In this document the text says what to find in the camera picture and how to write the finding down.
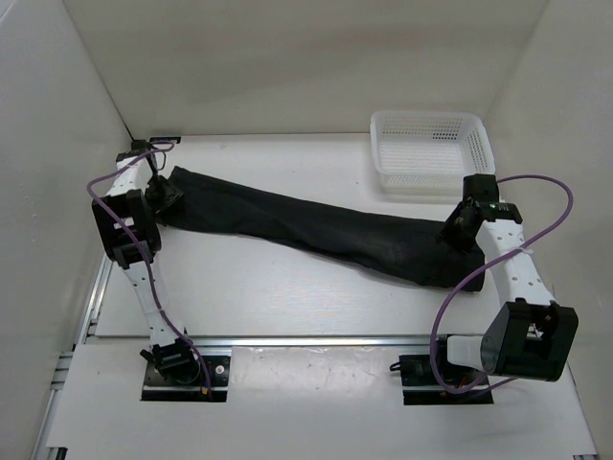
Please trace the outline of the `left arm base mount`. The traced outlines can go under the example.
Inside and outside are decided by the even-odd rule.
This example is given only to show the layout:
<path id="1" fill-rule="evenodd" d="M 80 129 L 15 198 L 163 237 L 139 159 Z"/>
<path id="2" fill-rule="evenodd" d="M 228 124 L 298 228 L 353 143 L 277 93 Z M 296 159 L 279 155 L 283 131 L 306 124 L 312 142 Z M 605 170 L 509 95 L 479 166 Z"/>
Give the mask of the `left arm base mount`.
<path id="1" fill-rule="evenodd" d="M 196 369 L 188 371 L 177 379 L 169 374 L 163 375 L 149 362 L 144 373 L 141 390 L 142 402 L 160 403 L 225 403 L 231 374 L 231 356 L 214 352 L 203 356 L 211 388 L 205 384 L 205 376 Z"/>

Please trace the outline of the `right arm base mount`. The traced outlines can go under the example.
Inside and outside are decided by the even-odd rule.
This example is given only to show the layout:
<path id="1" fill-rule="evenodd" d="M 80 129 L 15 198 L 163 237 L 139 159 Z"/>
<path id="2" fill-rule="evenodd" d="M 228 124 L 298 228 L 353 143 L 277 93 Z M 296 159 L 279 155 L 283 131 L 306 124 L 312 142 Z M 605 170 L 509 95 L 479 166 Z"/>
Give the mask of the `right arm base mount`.
<path id="1" fill-rule="evenodd" d="M 445 338 L 437 340 L 437 348 L 436 362 L 446 385 L 462 389 L 477 380 L 479 371 L 448 362 Z M 444 390 L 434 376 L 427 353 L 399 355 L 389 371 L 400 378 L 404 406 L 494 404 L 488 379 L 463 394 Z"/>

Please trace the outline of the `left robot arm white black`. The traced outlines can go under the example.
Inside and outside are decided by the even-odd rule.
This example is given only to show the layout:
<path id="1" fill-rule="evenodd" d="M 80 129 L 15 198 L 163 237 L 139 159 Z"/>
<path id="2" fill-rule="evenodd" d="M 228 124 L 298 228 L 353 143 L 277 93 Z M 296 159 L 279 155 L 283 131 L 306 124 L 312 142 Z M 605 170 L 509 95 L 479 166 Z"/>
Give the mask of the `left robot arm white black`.
<path id="1" fill-rule="evenodd" d="M 162 248 L 163 214 L 183 204 L 184 194 L 160 174 L 174 139 L 136 140 L 116 157 L 114 173 L 90 181 L 92 212 L 104 252 L 131 283 L 147 322 L 149 346 L 141 356 L 161 377 L 180 384 L 202 375 L 187 330 L 168 313 L 168 299 L 155 262 Z"/>

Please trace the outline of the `white perforated plastic basket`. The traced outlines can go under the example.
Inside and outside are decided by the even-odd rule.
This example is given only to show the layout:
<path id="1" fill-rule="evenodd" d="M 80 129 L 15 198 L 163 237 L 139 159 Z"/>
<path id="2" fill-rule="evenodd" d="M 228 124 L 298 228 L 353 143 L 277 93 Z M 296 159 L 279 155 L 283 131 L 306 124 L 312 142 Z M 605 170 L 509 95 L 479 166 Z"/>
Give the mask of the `white perforated plastic basket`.
<path id="1" fill-rule="evenodd" d="M 466 176 L 495 173 L 486 129 L 471 113 L 377 111 L 370 138 L 379 184 L 388 194 L 459 196 Z"/>

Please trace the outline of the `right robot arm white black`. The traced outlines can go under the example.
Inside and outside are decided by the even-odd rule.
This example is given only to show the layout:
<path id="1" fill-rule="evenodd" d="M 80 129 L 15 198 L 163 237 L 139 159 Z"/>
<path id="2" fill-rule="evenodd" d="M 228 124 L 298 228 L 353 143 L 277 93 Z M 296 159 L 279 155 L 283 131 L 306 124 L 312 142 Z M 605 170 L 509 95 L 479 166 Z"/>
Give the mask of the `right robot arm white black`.
<path id="1" fill-rule="evenodd" d="M 436 315 L 429 357 L 438 383 L 456 380 L 465 368 L 478 372 L 477 383 L 487 376 L 557 381 L 579 326 L 576 311 L 562 307 L 545 287 L 531 252 L 534 243 L 569 217 L 574 205 L 571 189 L 555 182 L 566 194 L 566 207 L 552 224 L 527 238 L 517 206 L 499 195 L 501 182 L 493 174 L 466 176 L 462 200 L 440 233 L 444 242 L 462 253 L 481 249 L 486 260 L 452 289 L 440 310 L 446 311 L 463 288 L 486 272 L 492 276 L 501 306 L 482 335 L 452 334 L 440 339 L 443 317 Z"/>

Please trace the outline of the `black trousers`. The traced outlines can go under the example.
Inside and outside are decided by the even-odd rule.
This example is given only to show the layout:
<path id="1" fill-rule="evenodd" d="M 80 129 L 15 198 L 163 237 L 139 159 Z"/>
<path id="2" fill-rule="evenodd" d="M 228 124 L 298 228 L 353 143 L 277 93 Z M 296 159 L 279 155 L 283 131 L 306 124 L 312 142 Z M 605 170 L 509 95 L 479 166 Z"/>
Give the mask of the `black trousers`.
<path id="1" fill-rule="evenodd" d="M 440 240 L 443 223 L 401 218 L 269 193 L 176 167 L 182 198 L 161 214 L 184 231 L 274 242 L 427 288 L 454 288 L 484 265 Z"/>

